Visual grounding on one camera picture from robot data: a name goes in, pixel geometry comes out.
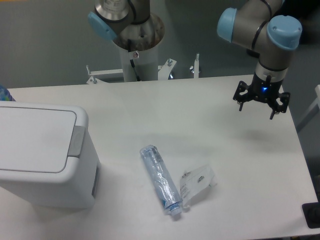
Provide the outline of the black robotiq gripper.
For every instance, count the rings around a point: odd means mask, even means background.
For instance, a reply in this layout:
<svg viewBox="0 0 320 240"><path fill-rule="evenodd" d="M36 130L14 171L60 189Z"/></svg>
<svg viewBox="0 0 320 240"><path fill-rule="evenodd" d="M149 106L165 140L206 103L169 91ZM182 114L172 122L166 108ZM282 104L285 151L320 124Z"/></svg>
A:
<svg viewBox="0 0 320 240"><path fill-rule="evenodd" d="M252 100L267 103L272 109L269 119L272 120L279 113L286 113L291 94L289 92L279 93L284 79L277 82L263 80L256 73L253 75L251 85L240 81L233 95L233 100L239 104L239 111L243 109L244 103Z"/></svg>

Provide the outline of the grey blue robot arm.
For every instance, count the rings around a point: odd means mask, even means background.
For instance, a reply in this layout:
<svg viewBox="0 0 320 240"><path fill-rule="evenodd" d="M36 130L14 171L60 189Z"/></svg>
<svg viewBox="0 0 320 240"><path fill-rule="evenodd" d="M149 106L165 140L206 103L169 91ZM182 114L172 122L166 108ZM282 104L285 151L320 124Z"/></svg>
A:
<svg viewBox="0 0 320 240"><path fill-rule="evenodd" d="M240 9L225 9L217 23L220 38L258 54L252 82L240 81L233 99L240 106L267 104L272 115L287 111L290 94L280 87L303 29L296 18L277 15L282 5L281 0L249 0ZM87 19L98 36L118 48L126 82L168 79L170 64L158 67L164 23L148 0L98 0Z"/></svg>

